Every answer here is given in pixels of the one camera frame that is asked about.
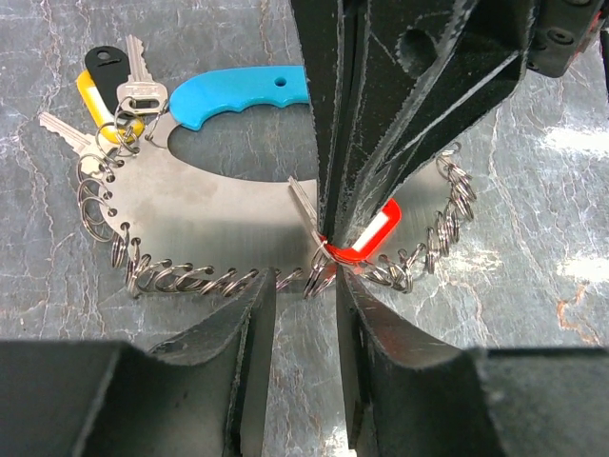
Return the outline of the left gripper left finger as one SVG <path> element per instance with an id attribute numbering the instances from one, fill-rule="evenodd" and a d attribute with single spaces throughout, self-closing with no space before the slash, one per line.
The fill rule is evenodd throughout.
<path id="1" fill-rule="evenodd" d="M 276 298 L 276 274 L 265 269 L 201 323 L 151 349 L 172 369 L 159 455 L 261 455 Z"/>

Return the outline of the yellow key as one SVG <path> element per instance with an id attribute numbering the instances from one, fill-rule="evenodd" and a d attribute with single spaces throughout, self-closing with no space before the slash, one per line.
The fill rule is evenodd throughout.
<path id="1" fill-rule="evenodd" d="M 114 84 L 114 89 L 110 91 L 110 95 L 116 96 L 116 88 L 128 80 L 128 75 L 129 73 L 127 70 L 125 76 L 121 78 L 122 81 L 119 79 L 120 82 Z M 110 123 L 110 126 L 102 128 L 101 135 L 111 144 L 118 145 L 119 140 L 114 127 L 114 114 L 110 113 L 110 110 L 107 108 L 106 103 L 88 70 L 83 70 L 80 73 L 76 79 L 76 85 L 96 126 L 99 128 L 105 123 Z M 137 137 L 144 132 L 145 125 L 141 120 L 135 119 L 133 124 L 133 134 L 135 135 L 135 138 L 133 138 L 133 136 L 129 137 L 128 143 L 136 140 Z"/>

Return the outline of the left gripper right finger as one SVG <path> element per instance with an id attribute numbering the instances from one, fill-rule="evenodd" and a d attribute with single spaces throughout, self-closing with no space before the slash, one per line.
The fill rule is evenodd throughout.
<path id="1" fill-rule="evenodd" d="M 466 353 L 415 327 L 346 270 L 336 310 L 349 447 L 360 456 L 473 454 Z"/>

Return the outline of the black key tag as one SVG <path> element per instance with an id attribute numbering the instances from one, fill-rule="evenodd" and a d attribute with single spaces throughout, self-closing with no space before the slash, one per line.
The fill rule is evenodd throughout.
<path id="1" fill-rule="evenodd" d="M 128 55 L 112 46 L 92 48 L 85 56 L 85 66 L 107 109 L 115 112 L 117 88 L 128 80 Z"/>

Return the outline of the blue keyring with metal rings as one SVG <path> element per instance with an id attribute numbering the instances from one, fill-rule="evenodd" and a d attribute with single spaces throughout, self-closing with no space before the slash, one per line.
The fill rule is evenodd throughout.
<path id="1" fill-rule="evenodd" d="M 168 145 L 176 129 L 199 130 L 225 112 L 307 103 L 302 67 L 214 70 L 174 91 L 133 68 L 117 88 L 117 98 L 113 114 L 119 144 L 101 135 L 110 126 L 105 123 L 77 148 L 78 206 L 89 234 L 111 243 L 111 262 L 125 269 L 131 295 L 219 290 L 229 296 L 264 267 L 275 268 L 283 288 L 338 263 L 318 250 L 288 180 L 248 181 L 197 169 L 174 156 Z M 135 119 L 144 123 L 144 132 L 128 143 L 135 138 Z M 457 243 L 461 222 L 472 218 L 476 199 L 469 176 L 449 156 L 444 151 L 437 159 L 438 174 L 450 188 L 448 201 L 425 240 L 413 252 L 402 251 L 397 263 L 379 246 L 367 261 L 350 266 L 402 291 L 411 290 L 417 262 L 426 272 L 434 270 Z M 402 219 L 394 231 L 405 226 L 405 203 L 396 201 Z"/>

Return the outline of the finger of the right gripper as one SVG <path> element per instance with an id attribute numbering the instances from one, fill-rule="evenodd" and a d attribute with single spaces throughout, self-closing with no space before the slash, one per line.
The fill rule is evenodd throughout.
<path id="1" fill-rule="evenodd" d="M 326 238 L 346 232 L 343 190 L 346 140 L 357 92 L 359 37 L 365 1 L 293 1 L 318 151 L 318 228 Z"/>

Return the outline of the red key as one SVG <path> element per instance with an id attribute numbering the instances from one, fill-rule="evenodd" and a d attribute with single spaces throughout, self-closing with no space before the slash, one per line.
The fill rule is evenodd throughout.
<path id="1" fill-rule="evenodd" d="M 288 185 L 304 213 L 304 224 L 312 235 L 314 243 L 321 254 L 331 261 L 347 265 L 358 265 L 367 261 L 402 219 L 399 204 L 391 198 L 350 248 L 336 248 L 328 244 L 317 231 L 317 210 L 313 208 L 303 186 L 292 176 L 288 178 Z"/>

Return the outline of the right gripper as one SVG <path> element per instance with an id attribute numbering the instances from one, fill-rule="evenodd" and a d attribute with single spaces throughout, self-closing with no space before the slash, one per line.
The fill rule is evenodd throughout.
<path id="1" fill-rule="evenodd" d="M 547 0 L 537 12 L 534 1 L 356 1 L 345 9 L 342 242 L 514 90 L 532 31 L 527 68 L 559 78 L 598 37 L 608 2 Z"/>

